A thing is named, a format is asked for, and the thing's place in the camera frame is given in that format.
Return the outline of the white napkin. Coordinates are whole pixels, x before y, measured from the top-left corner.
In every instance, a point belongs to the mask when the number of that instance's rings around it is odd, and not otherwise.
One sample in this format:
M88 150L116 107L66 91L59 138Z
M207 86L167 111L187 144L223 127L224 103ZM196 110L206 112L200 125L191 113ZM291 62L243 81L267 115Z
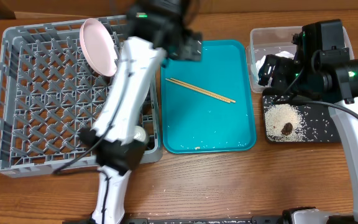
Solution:
M273 74L284 67L291 64L295 55L288 51L281 51L277 54L264 55L256 62L257 74L259 78L263 76L273 76Z

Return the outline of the brown food scrap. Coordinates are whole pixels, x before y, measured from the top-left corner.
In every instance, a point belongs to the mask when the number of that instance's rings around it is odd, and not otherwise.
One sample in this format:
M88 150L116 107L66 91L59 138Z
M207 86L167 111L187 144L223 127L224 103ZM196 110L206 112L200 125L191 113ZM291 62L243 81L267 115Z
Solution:
M281 133L284 136L288 136L293 132L293 125L291 123L285 123L283 126L283 129L281 130Z

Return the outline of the pink round plate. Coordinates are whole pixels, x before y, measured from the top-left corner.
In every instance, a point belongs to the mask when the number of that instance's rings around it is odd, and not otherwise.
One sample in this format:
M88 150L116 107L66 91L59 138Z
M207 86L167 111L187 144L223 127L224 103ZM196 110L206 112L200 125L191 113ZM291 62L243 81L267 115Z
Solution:
M113 76L118 59L114 42L105 26L94 18L84 21L80 28L80 46L89 66L98 74Z

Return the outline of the small white cup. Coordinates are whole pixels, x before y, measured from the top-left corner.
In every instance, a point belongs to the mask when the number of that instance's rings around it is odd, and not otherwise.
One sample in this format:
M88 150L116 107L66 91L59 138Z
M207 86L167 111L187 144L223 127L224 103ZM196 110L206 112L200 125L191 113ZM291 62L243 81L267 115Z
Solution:
M143 127L141 126L134 127L134 140L148 145L149 139L150 139L149 134Z

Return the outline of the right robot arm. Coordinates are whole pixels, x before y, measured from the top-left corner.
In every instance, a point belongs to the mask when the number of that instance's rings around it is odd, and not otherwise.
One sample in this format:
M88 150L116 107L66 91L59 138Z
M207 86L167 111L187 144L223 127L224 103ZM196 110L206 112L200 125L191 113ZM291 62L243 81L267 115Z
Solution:
M319 21L293 35L293 59L267 55L258 84L277 93L274 105L329 109L344 149L352 184L350 215L315 207L284 210L278 223L358 223L358 59L345 45L341 20Z

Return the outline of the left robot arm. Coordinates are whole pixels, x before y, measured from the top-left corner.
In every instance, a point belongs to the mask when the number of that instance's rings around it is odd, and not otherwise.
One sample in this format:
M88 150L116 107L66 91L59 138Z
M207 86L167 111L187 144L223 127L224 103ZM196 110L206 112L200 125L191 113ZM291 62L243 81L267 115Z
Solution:
M150 81L166 58L199 61L202 35L188 28L195 1L136 1L126 14L126 39L119 50L107 28L87 19L80 29L86 61L97 73L113 77L97 120L80 132L96 153L99 192L91 223L120 223L131 172L147 144L135 137Z

